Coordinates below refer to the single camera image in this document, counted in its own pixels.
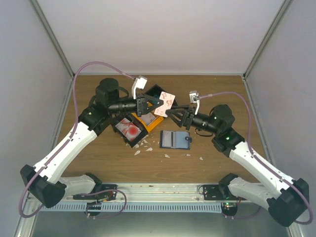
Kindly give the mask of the navy blue card holder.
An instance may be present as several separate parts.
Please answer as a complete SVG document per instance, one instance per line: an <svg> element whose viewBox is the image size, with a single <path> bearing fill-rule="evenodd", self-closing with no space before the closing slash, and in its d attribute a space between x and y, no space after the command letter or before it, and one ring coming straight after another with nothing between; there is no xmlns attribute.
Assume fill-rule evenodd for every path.
<svg viewBox="0 0 316 237"><path fill-rule="evenodd" d="M173 137L173 147L172 148L166 148L161 145L162 142L162 132L163 130L160 131L160 148L164 149L180 149L180 150L189 150L190 145L192 143L192 137L190 136L189 132L185 131L172 131L174 134Z"/></svg>

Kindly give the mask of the black bin with red cards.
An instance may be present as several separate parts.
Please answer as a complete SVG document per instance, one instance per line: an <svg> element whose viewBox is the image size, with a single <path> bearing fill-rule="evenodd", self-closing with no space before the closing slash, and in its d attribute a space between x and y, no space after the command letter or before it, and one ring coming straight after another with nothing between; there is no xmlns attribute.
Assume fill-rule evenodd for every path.
<svg viewBox="0 0 316 237"><path fill-rule="evenodd" d="M144 125L133 115L114 117L112 128L132 148L136 148L138 143L148 135Z"/></svg>

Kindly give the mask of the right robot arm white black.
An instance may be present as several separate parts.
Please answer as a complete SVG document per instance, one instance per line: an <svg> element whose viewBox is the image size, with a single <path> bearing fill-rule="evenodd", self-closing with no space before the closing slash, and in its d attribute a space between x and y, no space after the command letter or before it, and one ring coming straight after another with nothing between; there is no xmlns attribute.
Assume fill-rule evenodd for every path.
<svg viewBox="0 0 316 237"><path fill-rule="evenodd" d="M295 180L262 158L233 128L235 117L226 104L215 106L208 115L198 113L189 106L178 106L166 114L179 126L210 132L216 150L237 162L252 174L259 185L249 183L235 174L219 181L219 196L230 200L244 198L268 211L280 225L289 227L308 211L309 224L313 220L309 202L309 185L302 178Z"/></svg>

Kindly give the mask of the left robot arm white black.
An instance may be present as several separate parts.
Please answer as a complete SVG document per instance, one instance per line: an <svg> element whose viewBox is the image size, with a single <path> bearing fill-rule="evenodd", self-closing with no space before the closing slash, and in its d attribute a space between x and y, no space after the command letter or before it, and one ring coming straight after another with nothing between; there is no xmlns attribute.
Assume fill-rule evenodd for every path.
<svg viewBox="0 0 316 237"><path fill-rule="evenodd" d="M86 194L97 199L102 193L102 181L91 173L63 178L62 174L75 157L108 126L116 115L136 113L146 115L163 105L159 98L147 94L136 95L145 86L144 77L137 78L132 96L120 97L127 92L116 79L105 78L99 82L95 95L87 108L76 118L69 134L41 161L34 166L25 165L20 174L23 182L43 206L51 208L63 198Z"/></svg>

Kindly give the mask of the black bin with teal cards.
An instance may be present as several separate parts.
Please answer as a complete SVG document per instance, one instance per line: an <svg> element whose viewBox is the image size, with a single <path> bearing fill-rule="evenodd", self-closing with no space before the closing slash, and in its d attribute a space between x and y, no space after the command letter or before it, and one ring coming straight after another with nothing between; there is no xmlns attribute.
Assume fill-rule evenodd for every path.
<svg viewBox="0 0 316 237"><path fill-rule="evenodd" d="M160 87L159 85L155 84L154 86L152 86L150 89L148 89L145 94L155 97L155 98L159 98L162 92L166 92L162 87Z"/></svg>

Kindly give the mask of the white vip card stack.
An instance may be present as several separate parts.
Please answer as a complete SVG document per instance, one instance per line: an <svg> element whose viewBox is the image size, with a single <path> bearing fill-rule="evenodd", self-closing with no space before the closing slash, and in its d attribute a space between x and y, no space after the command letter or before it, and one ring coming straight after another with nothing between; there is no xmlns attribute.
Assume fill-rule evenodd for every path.
<svg viewBox="0 0 316 237"><path fill-rule="evenodd" d="M157 117L152 113L148 113L140 117L140 119L145 123L146 126L149 126L156 118Z"/></svg>

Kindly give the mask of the orange bin with cards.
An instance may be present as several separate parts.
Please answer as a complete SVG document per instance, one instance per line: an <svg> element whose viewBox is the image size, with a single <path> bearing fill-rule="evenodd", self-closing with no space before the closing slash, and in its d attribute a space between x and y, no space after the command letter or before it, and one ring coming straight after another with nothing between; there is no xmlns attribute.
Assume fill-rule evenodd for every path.
<svg viewBox="0 0 316 237"><path fill-rule="evenodd" d="M140 117L138 117L135 113L132 113L132 115L144 126L148 133L150 133L164 120L162 116L157 116L152 112Z"/></svg>

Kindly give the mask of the red white card stack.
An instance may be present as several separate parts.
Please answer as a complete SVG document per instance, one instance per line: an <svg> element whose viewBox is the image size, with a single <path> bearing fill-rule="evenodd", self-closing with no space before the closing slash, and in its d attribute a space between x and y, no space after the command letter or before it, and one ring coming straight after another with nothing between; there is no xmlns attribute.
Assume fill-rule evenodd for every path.
<svg viewBox="0 0 316 237"><path fill-rule="evenodd" d="M138 135L142 132L139 127L137 127L127 118L123 118L119 123L115 125L115 127L130 142L134 141L138 137Z"/></svg>

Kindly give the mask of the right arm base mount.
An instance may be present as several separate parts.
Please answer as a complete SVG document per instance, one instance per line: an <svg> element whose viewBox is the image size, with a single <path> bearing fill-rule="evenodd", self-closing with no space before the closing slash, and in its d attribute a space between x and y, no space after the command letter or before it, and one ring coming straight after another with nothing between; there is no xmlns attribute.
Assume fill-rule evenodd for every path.
<svg viewBox="0 0 316 237"><path fill-rule="evenodd" d="M221 193L218 184L204 184L197 187L197 192L209 201L244 201L246 199L235 196L226 196Z"/></svg>

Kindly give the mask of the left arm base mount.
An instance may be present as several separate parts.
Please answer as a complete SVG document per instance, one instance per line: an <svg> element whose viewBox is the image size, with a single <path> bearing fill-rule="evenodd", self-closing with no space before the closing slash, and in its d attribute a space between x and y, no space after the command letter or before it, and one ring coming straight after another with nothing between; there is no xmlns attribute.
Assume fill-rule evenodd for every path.
<svg viewBox="0 0 316 237"><path fill-rule="evenodd" d="M96 201L111 201L116 199L116 184L101 184L96 185L96 187L91 191L91 194L102 192L97 195L84 196L84 195L74 195L74 200L96 200Z"/></svg>

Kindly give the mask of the aluminium rail frame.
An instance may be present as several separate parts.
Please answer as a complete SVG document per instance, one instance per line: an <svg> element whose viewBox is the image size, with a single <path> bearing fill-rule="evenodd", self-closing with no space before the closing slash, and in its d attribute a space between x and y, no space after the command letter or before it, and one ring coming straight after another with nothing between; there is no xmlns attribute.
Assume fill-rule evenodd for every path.
<svg viewBox="0 0 316 237"><path fill-rule="evenodd" d="M40 202L47 208L51 208L61 201L74 200L74 195L92 196L102 192L91 194L91 191L96 185L101 185L90 180L70 180L63 179L56 184L44 183L36 188L34 185L30 186L27 199ZM197 192L198 184L118 184L116 191L116 199L112 202L123 202L125 200L129 202L173 202L173 201L189 201L189 200L204 200L203 196ZM241 194L235 195L235 197L244 198Z"/></svg>

